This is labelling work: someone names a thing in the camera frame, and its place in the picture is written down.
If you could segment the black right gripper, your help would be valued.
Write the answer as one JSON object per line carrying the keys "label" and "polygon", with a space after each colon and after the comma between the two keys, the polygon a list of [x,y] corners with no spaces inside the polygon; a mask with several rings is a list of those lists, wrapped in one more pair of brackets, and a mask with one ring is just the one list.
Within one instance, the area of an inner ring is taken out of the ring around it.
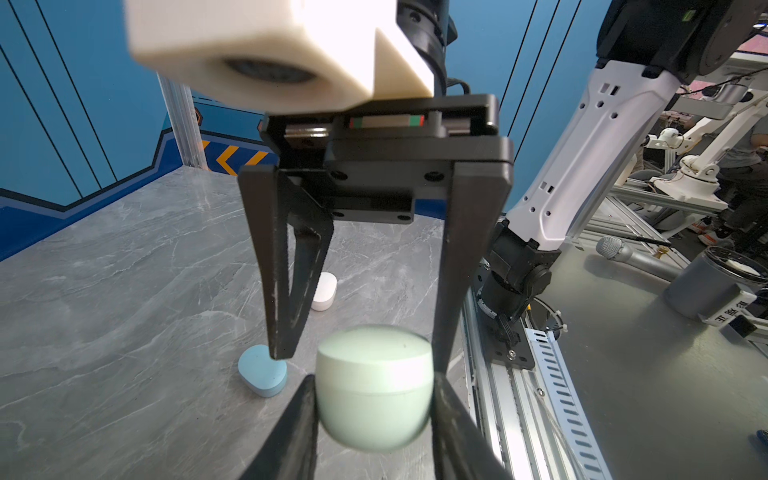
{"label": "black right gripper", "polygon": [[372,101],[344,112],[270,115],[275,165],[238,186],[261,275],[270,356],[294,356],[334,233],[332,217],[405,224],[441,217],[432,330],[445,372],[459,313],[513,183],[514,147],[489,94]]}

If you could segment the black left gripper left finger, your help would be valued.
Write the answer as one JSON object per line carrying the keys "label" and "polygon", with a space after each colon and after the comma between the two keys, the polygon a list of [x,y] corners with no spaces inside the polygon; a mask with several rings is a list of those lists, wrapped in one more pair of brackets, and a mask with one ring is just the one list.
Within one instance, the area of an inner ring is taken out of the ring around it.
{"label": "black left gripper left finger", "polygon": [[310,374],[240,479],[314,479],[318,428],[315,376]]}

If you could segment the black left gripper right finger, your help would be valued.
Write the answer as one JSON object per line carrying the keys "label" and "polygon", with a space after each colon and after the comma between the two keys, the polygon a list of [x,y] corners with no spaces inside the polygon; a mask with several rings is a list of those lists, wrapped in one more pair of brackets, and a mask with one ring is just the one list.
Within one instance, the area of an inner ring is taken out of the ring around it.
{"label": "black left gripper right finger", "polygon": [[442,373],[434,375],[430,420],[436,479],[512,479]]}

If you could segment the light blue charging case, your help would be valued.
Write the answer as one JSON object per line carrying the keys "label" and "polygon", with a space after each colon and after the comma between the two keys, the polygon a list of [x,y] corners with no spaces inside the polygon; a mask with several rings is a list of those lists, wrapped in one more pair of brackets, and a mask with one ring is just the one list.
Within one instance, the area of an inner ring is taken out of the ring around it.
{"label": "light blue charging case", "polygon": [[237,369],[245,384],[263,398],[276,396],[287,383],[287,363],[273,359],[267,345],[247,348],[238,360]]}

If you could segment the white earbud charging case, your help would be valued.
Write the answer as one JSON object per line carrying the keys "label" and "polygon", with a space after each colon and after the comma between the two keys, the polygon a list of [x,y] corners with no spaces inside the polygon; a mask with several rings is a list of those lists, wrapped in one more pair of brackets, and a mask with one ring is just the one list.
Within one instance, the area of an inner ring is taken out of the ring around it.
{"label": "white earbud charging case", "polygon": [[323,271],[318,280],[311,309],[317,312],[328,310],[335,300],[337,289],[337,277],[330,272]]}

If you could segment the mint green charging case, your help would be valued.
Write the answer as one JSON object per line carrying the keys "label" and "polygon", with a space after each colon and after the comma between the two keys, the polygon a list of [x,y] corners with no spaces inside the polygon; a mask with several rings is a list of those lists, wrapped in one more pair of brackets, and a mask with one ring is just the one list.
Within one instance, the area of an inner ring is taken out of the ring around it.
{"label": "mint green charging case", "polygon": [[391,325],[337,331],[318,346],[315,392],[325,431],[339,444],[389,453],[426,427],[433,394],[430,342]]}

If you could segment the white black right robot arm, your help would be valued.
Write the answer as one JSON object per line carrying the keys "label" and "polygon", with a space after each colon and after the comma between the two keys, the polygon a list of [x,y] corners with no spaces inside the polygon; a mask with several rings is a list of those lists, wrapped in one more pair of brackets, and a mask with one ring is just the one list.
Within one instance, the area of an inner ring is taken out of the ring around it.
{"label": "white black right robot arm", "polygon": [[463,299],[487,260],[505,316],[551,279],[574,219],[635,149],[676,91],[720,67],[766,11],[763,1],[615,1],[570,123],[511,210],[513,145],[492,95],[372,101],[341,112],[271,115],[276,165],[238,184],[256,252],[272,358],[291,358],[338,220],[408,223],[419,200],[446,204],[434,365],[445,371]]}

